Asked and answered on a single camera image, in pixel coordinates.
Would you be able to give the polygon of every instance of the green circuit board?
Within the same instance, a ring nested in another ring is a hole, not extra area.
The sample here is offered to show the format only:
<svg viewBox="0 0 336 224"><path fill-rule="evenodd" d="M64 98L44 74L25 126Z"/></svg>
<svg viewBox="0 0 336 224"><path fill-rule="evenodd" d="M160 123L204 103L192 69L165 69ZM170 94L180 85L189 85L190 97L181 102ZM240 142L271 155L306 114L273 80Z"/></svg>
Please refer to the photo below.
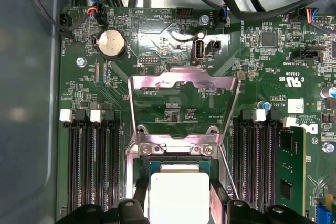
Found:
<svg viewBox="0 0 336 224"><path fill-rule="evenodd" d="M86 8L71 7L64 11L76 20ZM207 25L200 24L202 15L210 18ZM89 17L75 30L72 39L62 39L60 108L72 109L74 113L84 109L88 114L98 109L103 116L109 110L116 112L119 176L115 198L119 199L125 196L124 150L132 134L129 76L158 75L176 66L198 66L215 77L237 76L242 85L234 116L241 110L257 108L260 101L269 102L281 112L281 118L295 117L298 126L306 129L297 145L304 148L300 150L302 160L294 161L305 171L300 181L291 183L305 183L305 193L301 197L304 206L299 209L306 209L309 218L314 219L315 205L323 203L323 194L336 195L333 168L336 155L323 151L325 142L336 142L334 120L323 119L326 116L334 118L336 107L326 104L332 101L327 102L320 96L322 87L336 81L335 35L316 31L306 22L294 22L288 15L255 23L229 20L224 29L216 28L216 17L217 13L212 10L188 10L181 15L181 10L176 9L108 8L109 28L121 31L128 44L125 55L118 60L106 59L95 48L92 40L101 28ZM318 15L316 19L318 23L334 26L333 16ZM200 31L206 34L206 44L220 41L220 48L195 62L191 38ZM291 53L317 46L322 51L323 62L291 61ZM80 57L86 61L84 67L76 64ZM228 104L227 93L223 90L199 90L190 83L177 83L171 89L143 89L134 96L136 122L145 125L152 134L165 133L173 137L204 134L209 125L220 126ZM59 218L67 212L68 205L68 134L68 129L60 125ZM229 129L224 140L229 152L232 149L230 134ZM80 196L77 198L80 198L83 192L78 190ZM292 187L291 197L297 197L294 190Z"/></svg>

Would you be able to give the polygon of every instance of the gray case wall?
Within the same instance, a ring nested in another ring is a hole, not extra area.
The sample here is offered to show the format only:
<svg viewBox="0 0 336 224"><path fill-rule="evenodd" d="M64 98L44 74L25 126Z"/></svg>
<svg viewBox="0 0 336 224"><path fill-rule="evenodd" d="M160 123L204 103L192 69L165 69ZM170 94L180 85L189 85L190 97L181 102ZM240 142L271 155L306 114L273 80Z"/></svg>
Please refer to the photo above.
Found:
<svg viewBox="0 0 336 224"><path fill-rule="evenodd" d="M266 9L272 9L296 0L260 1ZM314 6L333 13L333 1L319 0ZM68 4L68 0L42 2L54 17ZM237 2L242 9L253 10L249 0ZM0 224L54 223L59 38L32 0L2 0L2 5ZM199 0L139 0L138 5L207 8Z"/></svg>

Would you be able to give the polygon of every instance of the internal usb port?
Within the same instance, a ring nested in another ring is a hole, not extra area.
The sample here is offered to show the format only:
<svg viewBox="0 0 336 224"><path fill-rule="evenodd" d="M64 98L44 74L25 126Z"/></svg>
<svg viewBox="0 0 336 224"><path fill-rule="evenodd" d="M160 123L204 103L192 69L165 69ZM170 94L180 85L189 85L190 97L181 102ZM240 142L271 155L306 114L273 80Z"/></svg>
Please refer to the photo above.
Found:
<svg viewBox="0 0 336 224"><path fill-rule="evenodd" d="M194 42L193 58L195 60L204 58L204 42L200 39Z"/></svg>

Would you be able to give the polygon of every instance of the capacitor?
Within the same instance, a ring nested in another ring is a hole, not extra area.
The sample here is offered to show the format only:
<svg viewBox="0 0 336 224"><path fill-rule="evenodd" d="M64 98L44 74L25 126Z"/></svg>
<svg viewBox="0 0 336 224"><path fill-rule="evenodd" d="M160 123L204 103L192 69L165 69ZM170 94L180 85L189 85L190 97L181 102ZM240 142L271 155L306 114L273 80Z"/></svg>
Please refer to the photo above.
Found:
<svg viewBox="0 0 336 224"><path fill-rule="evenodd" d="M269 102L258 102L258 109L269 111L272 108L272 105Z"/></svg>
<svg viewBox="0 0 336 224"><path fill-rule="evenodd" d="M320 91L322 98L336 98L336 87L324 87Z"/></svg>
<svg viewBox="0 0 336 224"><path fill-rule="evenodd" d="M99 34L93 40L98 50L110 60L116 60L126 53L127 43L124 35L115 29L109 29Z"/></svg>

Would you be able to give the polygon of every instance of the motherboard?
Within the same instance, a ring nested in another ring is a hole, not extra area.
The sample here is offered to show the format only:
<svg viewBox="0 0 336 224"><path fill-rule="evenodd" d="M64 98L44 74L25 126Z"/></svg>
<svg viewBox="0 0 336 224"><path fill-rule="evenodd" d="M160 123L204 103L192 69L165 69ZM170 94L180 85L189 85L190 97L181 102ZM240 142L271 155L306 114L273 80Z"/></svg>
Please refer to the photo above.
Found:
<svg viewBox="0 0 336 224"><path fill-rule="evenodd" d="M75 21L86 10L67 7L62 17ZM172 139L221 133L239 198L259 211L281 204L314 220L325 195L336 195L335 35L291 15L255 23L219 15L108 7L63 37L58 218L87 203L108 210L127 196L134 127ZM316 22L335 26L333 16ZM207 85L170 75L186 69L224 79ZM144 85L153 76L160 82ZM224 88L230 78L239 89ZM198 162L211 178L223 169L216 160ZM143 163L133 165L132 183L154 169Z"/></svg>

